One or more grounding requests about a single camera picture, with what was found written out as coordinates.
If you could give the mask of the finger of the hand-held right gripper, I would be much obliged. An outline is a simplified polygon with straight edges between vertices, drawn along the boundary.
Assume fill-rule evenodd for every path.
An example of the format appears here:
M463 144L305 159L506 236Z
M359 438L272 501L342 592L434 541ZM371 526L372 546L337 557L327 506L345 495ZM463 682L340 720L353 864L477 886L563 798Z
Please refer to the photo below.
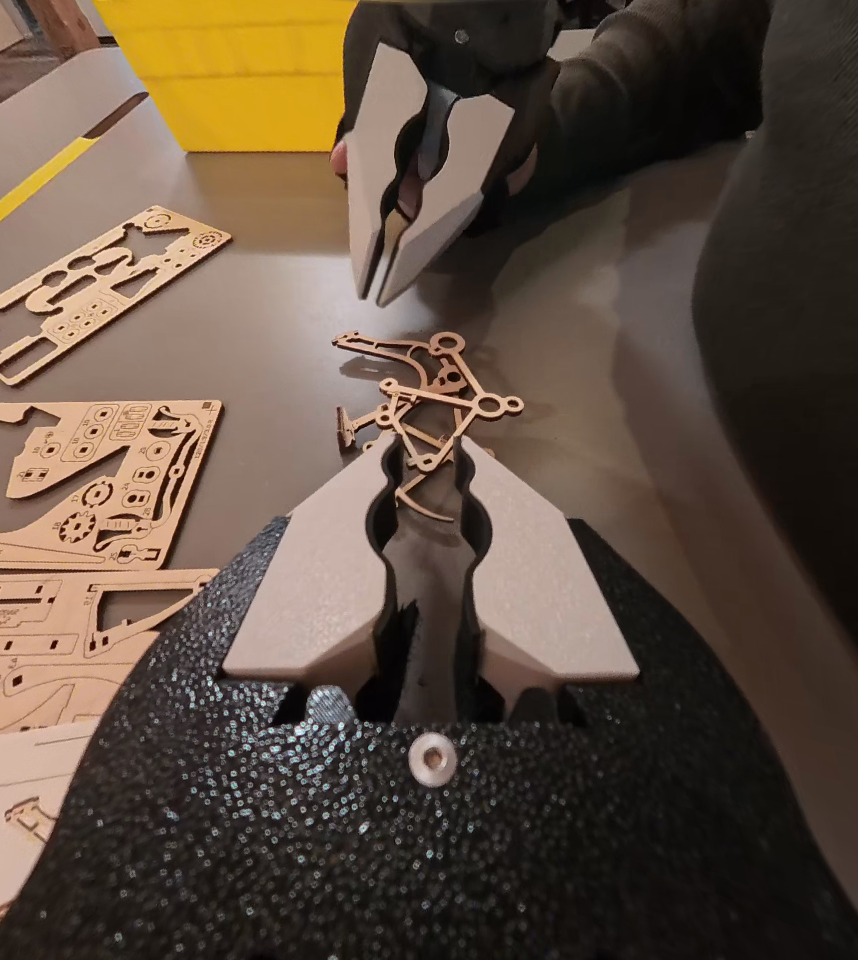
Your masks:
M454 102L446 121L446 160L424 184L418 213L400 235L378 306L404 293L474 219L513 115L511 106L489 94Z
M428 85L411 56L380 42L352 129L345 135L349 250L359 299L369 295L387 217L424 126Z

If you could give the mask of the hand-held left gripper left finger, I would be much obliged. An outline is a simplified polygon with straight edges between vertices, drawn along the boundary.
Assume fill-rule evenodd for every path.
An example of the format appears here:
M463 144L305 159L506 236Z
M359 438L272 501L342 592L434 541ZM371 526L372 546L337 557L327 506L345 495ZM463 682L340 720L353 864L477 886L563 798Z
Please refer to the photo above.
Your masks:
M385 548L398 528L403 461L401 440L385 434L291 512L225 676L400 700L417 611L399 608Z

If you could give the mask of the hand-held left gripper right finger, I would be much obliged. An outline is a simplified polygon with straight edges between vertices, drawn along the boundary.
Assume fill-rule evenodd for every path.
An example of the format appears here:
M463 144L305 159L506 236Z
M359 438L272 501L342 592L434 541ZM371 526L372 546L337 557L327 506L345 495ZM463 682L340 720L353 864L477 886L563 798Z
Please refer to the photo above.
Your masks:
M456 652L460 706L635 680L640 669L566 516L470 438L456 442L473 551Z

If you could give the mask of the thin wooden arc part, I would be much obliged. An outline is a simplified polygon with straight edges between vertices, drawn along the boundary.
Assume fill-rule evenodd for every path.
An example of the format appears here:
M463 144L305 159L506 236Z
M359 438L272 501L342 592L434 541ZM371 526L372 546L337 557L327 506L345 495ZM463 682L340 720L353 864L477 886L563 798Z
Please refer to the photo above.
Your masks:
M421 481L426 479L424 475L415 476L411 482L399 486L395 491L395 501L397 504L401 503L408 507L410 510L422 515L425 518L428 518L435 522L443 523L453 523L455 519L449 515L435 512L429 508L423 506L422 504L416 502L411 497L411 491L417 486Z

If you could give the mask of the wooden curved arm part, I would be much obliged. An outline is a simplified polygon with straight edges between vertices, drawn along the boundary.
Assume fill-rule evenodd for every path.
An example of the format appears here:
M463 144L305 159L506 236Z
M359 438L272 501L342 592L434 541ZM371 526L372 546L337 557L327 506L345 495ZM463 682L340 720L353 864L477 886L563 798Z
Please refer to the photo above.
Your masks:
M333 338L332 345L337 349L370 357L405 363L415 370L419 388L429 389L431 377L418 358L419 354L428 356L429 345L415 340L388 340L368 337L359 331L348 331Z

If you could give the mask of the wooden ringed frame part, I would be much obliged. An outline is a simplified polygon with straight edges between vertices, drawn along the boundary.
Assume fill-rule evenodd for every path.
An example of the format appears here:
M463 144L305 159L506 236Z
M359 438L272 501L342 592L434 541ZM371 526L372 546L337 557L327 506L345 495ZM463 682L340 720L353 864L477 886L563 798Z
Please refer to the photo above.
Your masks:
M418 355L431 377L429 389L419 388L417 374L414 387L388 377L379 384L385 401L374 411L351 418L345 408L338 407L337 436L341 450L351 450L358 433L376 426L401 438L410 470L428 475L453 458L456 439L461 438L475 421L494 422L523 412L524 402L518 396L483 389L464 358L465 341L461 335L443 331L422 342L429 345L428 356ZM445 438L431 438L407 420L418 406L431 403L452 411L454 428Z

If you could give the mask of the wooden parts sheet with gears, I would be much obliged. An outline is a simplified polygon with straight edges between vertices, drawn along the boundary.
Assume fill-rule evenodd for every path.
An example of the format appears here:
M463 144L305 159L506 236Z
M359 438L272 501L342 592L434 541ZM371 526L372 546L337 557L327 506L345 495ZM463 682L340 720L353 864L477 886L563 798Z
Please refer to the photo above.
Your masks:
M222 403L194 400L0 402L0 423L31 411L34 428L13 459L5 495L34 498L101 469L39 519L0 532L0 570L160 570L171 552Z

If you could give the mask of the wooden parts sheet with slots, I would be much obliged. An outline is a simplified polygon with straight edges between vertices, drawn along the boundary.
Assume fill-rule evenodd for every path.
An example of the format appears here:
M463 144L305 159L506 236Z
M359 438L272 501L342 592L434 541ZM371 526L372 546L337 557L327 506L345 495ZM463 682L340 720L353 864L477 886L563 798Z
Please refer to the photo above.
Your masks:
M217 569L0 574L0 734L99 718L158 637ZM189 591L138 621L98 628L108 593Z

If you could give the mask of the narrow wooden parts sheet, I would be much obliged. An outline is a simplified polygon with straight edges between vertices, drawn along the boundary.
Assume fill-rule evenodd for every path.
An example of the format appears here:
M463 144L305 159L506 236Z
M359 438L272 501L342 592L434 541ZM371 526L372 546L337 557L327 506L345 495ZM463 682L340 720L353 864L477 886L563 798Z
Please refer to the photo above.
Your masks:
M230 233L154 205L0 294L23 306L26 336L0 346L0 381L18 386L232 241Z

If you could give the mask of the yellow plastic bin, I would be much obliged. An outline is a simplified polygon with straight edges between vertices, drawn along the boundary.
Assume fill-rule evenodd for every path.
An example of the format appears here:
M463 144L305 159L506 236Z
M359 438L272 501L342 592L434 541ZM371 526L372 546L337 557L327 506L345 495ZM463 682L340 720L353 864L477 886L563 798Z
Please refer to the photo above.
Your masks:
M97 1L187 152L327 154L355 2Z

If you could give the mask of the person's dark clothing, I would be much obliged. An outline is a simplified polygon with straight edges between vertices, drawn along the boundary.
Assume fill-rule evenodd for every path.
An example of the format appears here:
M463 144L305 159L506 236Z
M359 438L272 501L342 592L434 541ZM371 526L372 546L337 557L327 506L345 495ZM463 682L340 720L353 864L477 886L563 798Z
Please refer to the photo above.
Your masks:
M776 2L761 80L693 319L734 447L858 646L858 2Z

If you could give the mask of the brown wooden post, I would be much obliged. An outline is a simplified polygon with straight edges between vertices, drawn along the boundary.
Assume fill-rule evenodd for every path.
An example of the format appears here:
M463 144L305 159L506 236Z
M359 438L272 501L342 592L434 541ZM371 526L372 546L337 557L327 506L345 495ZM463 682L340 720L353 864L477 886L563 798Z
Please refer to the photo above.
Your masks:
M54 53L63 61L101 46L98 35L76 1L25 2Z

